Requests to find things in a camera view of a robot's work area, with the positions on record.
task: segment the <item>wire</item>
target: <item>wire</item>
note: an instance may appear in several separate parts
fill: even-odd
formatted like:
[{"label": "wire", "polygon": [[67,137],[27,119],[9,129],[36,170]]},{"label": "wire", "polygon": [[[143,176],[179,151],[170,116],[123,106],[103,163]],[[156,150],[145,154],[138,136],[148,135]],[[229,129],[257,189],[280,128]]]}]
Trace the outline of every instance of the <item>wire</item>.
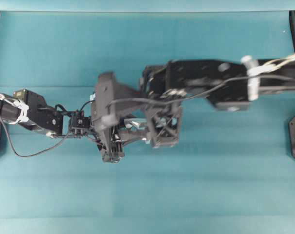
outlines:
[{"label": "wire", "polygon": [[285,66],[285,65],[287,65],[288,63],[291,63],[291,62],[295,62],[295,53],[291,54],[291,55],[288,55],[288,56],[286,56],[284,58],[277,58],[277,59],[268,61],[265,64],[263,64],[262,66],[267,66],[267,65],[272,64],[273,69],[270,70],[269,72],[273,72],[273,71],[276,71],[276,70],[280,69],[281,67],[283,67],[283,66]]},{"label": "wire", "polygon": [[[290,82],[295,82],[294,78],[291,77],[287,77],[287,76],[281,76],[281,75],[259,75],[259,76],[254,76],[254,77],[260,77],[260,78],[264,78],[264,79],[278,79],[278,80],[282,80],[282,81],[290,81]],[[129,101],[133,101],[133,102],[142,102],[142,103],[147,103],[147,104],[151,104],[151,105],[161,105],[161,106],[167,106],[176,102],[182,102],[182,101],[187,101],[187,100],[191,100],[200,96],[206,96],[208,94],[210,94],[211,92],[225,86],[228,82],[231,81],[238,81],[238,80],[248,80],[250,78],[253,77],[233,77],[233,78],[229,78],[224,80],[222,83],[206,90],[203,91],[201,93],[198,94],[194,94],[192,96],[189,97],[185,97],[185,98],[180,98],[180,99],[176,99],[176,100],[171,100],[171,101],[158,101],[158,100],[152,100],[149,98],[141,98],[141,97],[130,97],[130,98],[122,98],[122,99],[117,99],[117,100],[113,100],[111,101],[108,105],[107,108],[109,108],[111,105],[113,104],[117,104],[117,103],[121,103],[121,102],[129,102]]]},{"label": "wire", "polygon": [[55,105],[55,111],[58,110],[58,107],[59,107],[62,111],[64,111],[64,112],[68,112],[68,111],[64,108],[64,106],[62,106],[61,104],[57,104],[57,105]]},{"label": "wire", "polygon": [[82,110],[85,108],[86,105],[88,105],[89,103],[93,103],[93,102],[94,102],[94,100],[85,102],[84,105],[80,108],[80,112],[82,112]]},{"label": "wire", "polygon": [[9,132],[8,132],[7,126],[6,126],[6,124],[4,123],[4,121],[3,121],[2,117],[1,117],[1,115],[0,115],[0,121],[1,121],[1,124],[3,125],[3,127],[4,127],[4,129],[5,129],[5,133],[6,133],[6,136],[7,136],[7,138],[8,138],[9,145],[10,145],[12,151],[15,153],[15,155],[17,155],[17,156],[19,156],[19,157],[32,157],[32,156],[36,156],[36,155],[39,155],[39,154],[45,153],[45,152],[47,152],[47,151],[53,150],[53,149],[55,149],[56,147],[60,146],[60,145],[66,140],[66,138],[68,137],[68,135],[69,135],[69,133],[70,133],[70,131],[68,131],[68,133],[65,135],[65,137],[64,137],[61,141],[59,141],[59,143],[57,143],[56,145],[54,145],[54,146],[52,146],[52,147],[50,147],[50,148],[48,148],[48,149],[45,149],[45,150],[39,151],[39,152],[34,153],[34,154],[31,154],[31,155],[25,155],[25,156],[23,156],[23,155],[18,154],[18,153],[16,152],[15,148],[13,147],[13,144],[12,144],[12,141],[11,141],[10,134],[9,134]]}]

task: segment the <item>teal table surface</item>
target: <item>teal table surface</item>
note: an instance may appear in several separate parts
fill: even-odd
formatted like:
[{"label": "teal table surface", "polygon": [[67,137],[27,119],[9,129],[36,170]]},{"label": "teal table surface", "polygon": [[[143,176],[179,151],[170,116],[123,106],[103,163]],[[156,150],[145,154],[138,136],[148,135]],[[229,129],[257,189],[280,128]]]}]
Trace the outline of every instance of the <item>teal table surface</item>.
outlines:
[{"label": "teal table surface", "polygon": [[[285,56],[288,16],[2,12],[0,92],[27,88],[77,109],[104,71],[137,87],[146,65],[171,59]],[[217,112],[204,99],[183,108],[178,145],[136,142],[118,164],[102,163],[86,139],[18,158],[3,135],[0,234],[295,233],[295,93],[262,96],[246,112]],[[21,154],[56,142],[19,126],[10,133]]]}]

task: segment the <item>robotic arm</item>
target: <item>robotic arm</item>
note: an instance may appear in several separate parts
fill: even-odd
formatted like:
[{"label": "robotic arm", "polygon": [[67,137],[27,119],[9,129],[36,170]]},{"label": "robotic arm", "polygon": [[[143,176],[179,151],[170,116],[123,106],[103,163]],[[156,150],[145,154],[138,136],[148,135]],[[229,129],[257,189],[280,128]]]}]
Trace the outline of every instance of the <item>robotic arm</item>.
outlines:
[{"label": "robotic arm", "polygon": [[[13,96],[0,94],[0,121],[9,138],[5,122],[62,139],[50,149],[67,138],[88,137],[104,162],[117,163],[125,156],[123,147],[134,141],[151,143],[153,148],[177,144],[183,101],[206,98],[217,110],[242,111],[259,95],[284,91],[295,91],[295,54],[274,60],[245,56],[242,64],[171,61],[147,66],[139,90],[117,82],[113,72],[102,73],[95,94],[84,104],[91,104],[88,117],[84,106],[76,111],[67,111],[62,105],[51,107],[43,96],[29,90],[15,91]],[[146,118],[136,118],[132,113],[137,110]],[[67,134],[62,132],[64,116],[70,118]],[[295,118],[289,127],[295,157]]]}]

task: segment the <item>screw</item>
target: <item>screw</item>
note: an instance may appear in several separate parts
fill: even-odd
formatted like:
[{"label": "screw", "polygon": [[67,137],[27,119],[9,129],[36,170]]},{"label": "screw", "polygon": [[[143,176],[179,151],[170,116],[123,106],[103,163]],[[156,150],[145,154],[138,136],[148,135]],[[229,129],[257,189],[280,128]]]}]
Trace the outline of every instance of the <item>screw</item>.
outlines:
[{"label": "screw", "polygon": [[228,70],[230,68],[230,64],[228,64],[227,62],[222,63],[218,66],[218,71],[219,72],[225,72],[226,70]]},{"label": "screw", "polygon": [[228,110],[228,111],[238,111],[239,108],[236,107],[236,106],[231,106],[231,107],[227,108],[227,110]]}]

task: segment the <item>black cable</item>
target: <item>black cable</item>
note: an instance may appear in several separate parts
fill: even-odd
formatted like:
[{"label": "black cable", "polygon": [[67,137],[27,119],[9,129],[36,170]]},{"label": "black cable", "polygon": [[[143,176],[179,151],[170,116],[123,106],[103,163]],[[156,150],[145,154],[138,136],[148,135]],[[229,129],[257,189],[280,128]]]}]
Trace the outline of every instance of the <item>black cable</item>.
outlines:
[{"label": "black cable", "polygon": [[254,76],[254,77],[233,77],[233,78],[226,79],[225,81],[223,81],[220,84],[212,87],[211,89],[208,89],[208,90],[203,91],[203,92],[198,93],[198,94],[194,94],[194,95],[189,96],[187,98],[185,97],[185,98],[175,99],[175,100],[171,100],[171,101],[158,101],[158,100],[153,100],[153,99],[149,99],[149,98],[141,98],[141,97],[137,97],[137,98],[132,97],[131,98],[130,97],[130,98],[122,98],[122,99],[113,100],[107,105],[107,108],[109,108],[109,106],[111,106],[113,104],[121,103],[121,102],[128,102],[128,101],[142,102],[142,103],[147,103],[147,104],[151,104],[151,105],[167,106],[167,105],[170,105],[172,103],[187,101],[187,100],[194,99],[196,97],[208,95],[211,92],[225,86],[228,82],[231,82],[231,81],[245,80],[245,79],[250,79],[250,78],[255,78],[255,77],[264,78],[264,79],[278,79],[278,80],[282,80],[282,81],[295,82],[294,78],[287,77],[287,76],[281,76],[281,75],[273,75],[273,74],[272,75],[259,75],[259,76]]},{"label": "black cable", "polygon": [[55,105],[55,111],[58,110],[58,107],[59,107],[62,111],[64,111],[64,112],[68,112],[68,111],[64,108],[64,106],[62,106],[61,104],[57,104],[57,105]]},{"label": "black cable", "polygon": [[82,112],[82,110],[85,108],[86,105],[88,105],[89,103],[93,103],[93,102],[94,102],[94,100],[85,102],[84,105],[80,108],[80,112]]},{"label": "black cable", "polygon": [[58,144],[56,144],[56,145],[54,145],[54,146],[52,146],[52,147],[50,147],[50,148],[48,148],[48,149],[45,149],[45,150],[39,151],[39,152],[34,153],[34,154],[31,154],[31,155],[25,155],[25,156],[23,156],[23,155],[19,155],[19,154],[16,152],[15,148],[13,147],[13,144],[12,144],[12,141],[11,141],[11,138],[10,138],[10,135],[9,135],[9,132],[8,132],[8,129],[7,129],[7,126],[6,126],[6,124],[4,123],[4,121],[3,121],[2,117],[1,117],[1,115],[0,115],[0,121],[1,121],[1,124],[3,125],[3,127],[4,127],[4,129],[5,129],[5,132],[6,132],[6,135],[7,135],[8,141],[9,141],[9,145],[10,145],[12,151],[15,153],[15,155],[17,155],[17,156],[19,156],[19,157],[32,157],[32,156],[36,156],[36,155],[39,155],[39,154],[45,153],[45,152],[47,152],[47,151],[53,150],[53,149],[55,149],[56,147],[60,146],[60,145],[66,140],[66,138],[68,137],[68,135],[69,135],[69,133],[70,133],[70,131],[69,131],[69,132],[65,135],[65,137],[64,137],[61,141],[59,141]]}]

